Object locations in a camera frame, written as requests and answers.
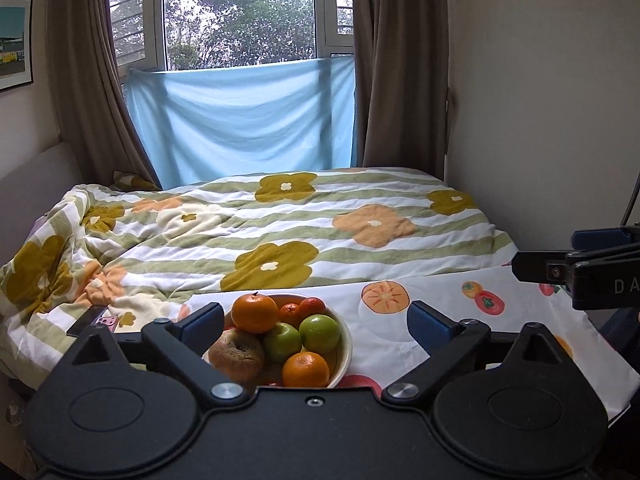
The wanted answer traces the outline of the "large orange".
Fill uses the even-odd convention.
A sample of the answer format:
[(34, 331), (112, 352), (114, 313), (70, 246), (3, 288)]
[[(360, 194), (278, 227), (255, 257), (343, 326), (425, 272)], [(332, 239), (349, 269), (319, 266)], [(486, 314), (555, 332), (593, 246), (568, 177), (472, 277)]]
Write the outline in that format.
[(274, 300), (259, 292), (234, 300), (231, 318), (235, 327), (251, 334), (267, 333), (279, 321), (279, 308)]

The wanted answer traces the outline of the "green apple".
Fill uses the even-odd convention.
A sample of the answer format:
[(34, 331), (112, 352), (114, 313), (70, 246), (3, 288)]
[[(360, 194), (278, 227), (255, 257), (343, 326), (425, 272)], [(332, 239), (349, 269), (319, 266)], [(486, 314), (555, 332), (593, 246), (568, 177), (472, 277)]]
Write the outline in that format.
[(283, 322), (277, 324), (265, 334), (262, 343), (272, 362), (284, 363), (288, 358), (302, 350), (302, 337), (293, 325)]
[(340, 326), (325, 314), (308, 316), (300, 323), (298, 331), (303, 347), (319, 354), (333, 351), (341, 340)]

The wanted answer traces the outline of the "mandarin orange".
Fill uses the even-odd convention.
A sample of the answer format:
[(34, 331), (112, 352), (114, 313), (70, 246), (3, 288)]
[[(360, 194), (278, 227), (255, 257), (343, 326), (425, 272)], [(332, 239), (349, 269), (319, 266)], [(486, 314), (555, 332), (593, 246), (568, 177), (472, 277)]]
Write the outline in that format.
[(280, 307), (279, 321), (291, 325), (294, 328), (299, 328), (299, 324), (302, 322), (299, 304), (296, 304), (295, 302), (288, 302)]

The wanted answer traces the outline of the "small tangerine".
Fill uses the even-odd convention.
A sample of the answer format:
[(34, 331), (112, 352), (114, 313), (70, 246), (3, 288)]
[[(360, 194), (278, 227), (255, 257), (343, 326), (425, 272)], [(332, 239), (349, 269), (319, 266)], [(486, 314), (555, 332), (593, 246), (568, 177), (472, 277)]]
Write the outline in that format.
[(299, 316), (302, 320), (308, 318), (308, 316), (326, 312), (326, 304), (318, 297), (307, 297), (298, 306)]

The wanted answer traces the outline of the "pink smartphone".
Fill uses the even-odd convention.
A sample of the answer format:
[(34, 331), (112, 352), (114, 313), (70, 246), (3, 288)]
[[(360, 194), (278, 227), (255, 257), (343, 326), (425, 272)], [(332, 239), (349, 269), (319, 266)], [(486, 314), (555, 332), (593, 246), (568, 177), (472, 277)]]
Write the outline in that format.
[(96, 319), (96, 324), (104, 325), (108, 328), (108, 330), (112, 333), (116, 330), (119, 322), (119, 317), (117, 315), (104, 314)]

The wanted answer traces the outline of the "cream fruit bowl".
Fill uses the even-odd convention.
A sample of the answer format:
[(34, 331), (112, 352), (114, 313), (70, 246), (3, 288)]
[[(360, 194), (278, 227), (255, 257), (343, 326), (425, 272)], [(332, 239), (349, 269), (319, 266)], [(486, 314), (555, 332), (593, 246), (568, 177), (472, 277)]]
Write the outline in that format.
[(346, 374), (346, 324), (315, 296), (251, 292), (236, 298), (203, 359), (247, 389), (332, 388)]

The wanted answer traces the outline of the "black smartphone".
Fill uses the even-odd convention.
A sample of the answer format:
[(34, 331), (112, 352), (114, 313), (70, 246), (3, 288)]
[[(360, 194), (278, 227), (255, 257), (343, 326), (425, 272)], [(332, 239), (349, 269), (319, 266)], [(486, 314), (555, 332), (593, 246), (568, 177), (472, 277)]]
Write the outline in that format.
[(103, 304), (93, 304), (74, 322), (66, 335), (70, 337), (78, 337), (86, 328), (94, 324), (104, 313), (106, 307)]

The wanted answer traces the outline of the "floral striped duvet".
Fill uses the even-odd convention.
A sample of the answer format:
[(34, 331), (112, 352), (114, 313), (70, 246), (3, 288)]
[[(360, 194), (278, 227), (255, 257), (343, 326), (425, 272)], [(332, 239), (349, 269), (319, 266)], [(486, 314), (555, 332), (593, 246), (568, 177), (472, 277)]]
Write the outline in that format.
[(71, 188), (1, 269), (1, 369), (37, 388), (103, 304), (133, 332), (206, 292), (492, 268), (516, 247), (469, 194), (406, 168), (249, 174), (166, 191)]

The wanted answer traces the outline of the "orange in bowl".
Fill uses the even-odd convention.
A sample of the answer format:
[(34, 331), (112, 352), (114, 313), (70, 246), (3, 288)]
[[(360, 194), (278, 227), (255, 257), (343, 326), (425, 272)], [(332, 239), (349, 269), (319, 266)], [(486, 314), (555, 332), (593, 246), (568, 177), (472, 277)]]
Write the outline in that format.
[(282, 384), (291, 388), (324, 388), (330, 382), (329, 364), (318, 353), (303, 351), (283, 364)]

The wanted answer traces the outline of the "green apple in bowl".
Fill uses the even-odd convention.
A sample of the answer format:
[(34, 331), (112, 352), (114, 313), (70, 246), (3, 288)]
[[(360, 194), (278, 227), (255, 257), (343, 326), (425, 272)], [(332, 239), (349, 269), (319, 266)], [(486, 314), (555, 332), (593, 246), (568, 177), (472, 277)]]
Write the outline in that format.
[(300, 323), (298, 331), (303, 347), (319, 354), (333, 351), (341, 340), (340, 326), (325, 314), (308, 316)]

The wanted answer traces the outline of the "floral pillow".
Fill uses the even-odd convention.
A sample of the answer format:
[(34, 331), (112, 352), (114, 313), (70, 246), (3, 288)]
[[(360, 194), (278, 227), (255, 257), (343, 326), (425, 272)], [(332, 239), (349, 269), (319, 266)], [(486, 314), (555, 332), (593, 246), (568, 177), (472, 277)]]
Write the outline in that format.
[(160, 189), (155, 183), (137, 174), (128, 174), (128, 172), (121, 171), (115, 171), (113, 174), (113, 188), (122, 192), (156, 192)]

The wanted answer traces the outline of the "grey bed headboard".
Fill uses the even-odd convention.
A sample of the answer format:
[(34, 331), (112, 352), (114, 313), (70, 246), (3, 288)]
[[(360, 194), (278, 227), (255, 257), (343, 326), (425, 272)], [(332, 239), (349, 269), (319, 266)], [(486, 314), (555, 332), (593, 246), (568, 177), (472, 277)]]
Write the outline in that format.
[(38, 219), (82, 182), (66, 142), (52, 146), (1, 179), (1, 264), (14, 257)]

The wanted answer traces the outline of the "light blue window sheet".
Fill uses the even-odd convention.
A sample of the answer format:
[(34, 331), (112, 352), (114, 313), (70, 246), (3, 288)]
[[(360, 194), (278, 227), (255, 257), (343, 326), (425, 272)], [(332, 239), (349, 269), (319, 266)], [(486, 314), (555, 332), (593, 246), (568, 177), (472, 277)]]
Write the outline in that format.
[(214, 70), (130, 70), (125, 96), (162, 188), (356, 162), (350, 55)]

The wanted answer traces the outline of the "brown left curtain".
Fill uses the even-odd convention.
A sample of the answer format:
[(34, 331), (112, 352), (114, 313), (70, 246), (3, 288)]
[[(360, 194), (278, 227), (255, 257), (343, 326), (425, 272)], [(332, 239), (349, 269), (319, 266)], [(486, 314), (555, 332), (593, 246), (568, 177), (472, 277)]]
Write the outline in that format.
[(82, 176), (109, 185), (121, 171), (159, 184), (122, 95), (108, 0), (47, 0), (46, 14), (54, 114)]

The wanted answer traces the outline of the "brown curtain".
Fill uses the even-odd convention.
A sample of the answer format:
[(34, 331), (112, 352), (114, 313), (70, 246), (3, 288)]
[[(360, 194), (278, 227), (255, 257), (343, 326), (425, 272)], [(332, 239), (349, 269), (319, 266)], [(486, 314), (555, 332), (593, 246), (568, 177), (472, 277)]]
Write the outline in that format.
[(108, 0), (47, 0), (46, 14), (54, 114), (82, 176), (109, 185), (121, 171), (159, 184), (122, 95)]
[(354, 0), (357, 162), (445, 172), (447, 0)]

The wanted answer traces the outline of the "brown right curtain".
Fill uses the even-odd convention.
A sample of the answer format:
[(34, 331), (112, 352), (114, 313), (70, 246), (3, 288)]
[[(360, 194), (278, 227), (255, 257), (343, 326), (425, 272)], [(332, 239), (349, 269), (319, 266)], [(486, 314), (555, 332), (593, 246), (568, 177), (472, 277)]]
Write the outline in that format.
[(445, 172), (447, 0), (354, 0), (357, 162)]

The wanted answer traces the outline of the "window frame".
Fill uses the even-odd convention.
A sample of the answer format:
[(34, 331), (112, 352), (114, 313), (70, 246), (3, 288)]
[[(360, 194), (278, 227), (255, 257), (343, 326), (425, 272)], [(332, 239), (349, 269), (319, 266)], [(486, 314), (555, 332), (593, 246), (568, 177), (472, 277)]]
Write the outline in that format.
[(346, 55), (354, 0), (110, 0), (121, 75)]

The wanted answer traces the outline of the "framed wall picture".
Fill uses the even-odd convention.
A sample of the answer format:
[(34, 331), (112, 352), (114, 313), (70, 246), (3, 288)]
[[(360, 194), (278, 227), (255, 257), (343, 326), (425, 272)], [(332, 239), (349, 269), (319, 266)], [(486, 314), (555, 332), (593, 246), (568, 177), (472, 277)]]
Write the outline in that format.
[(28, 86), (32, 78), (32, 0), (0, 1), (0, 91)]

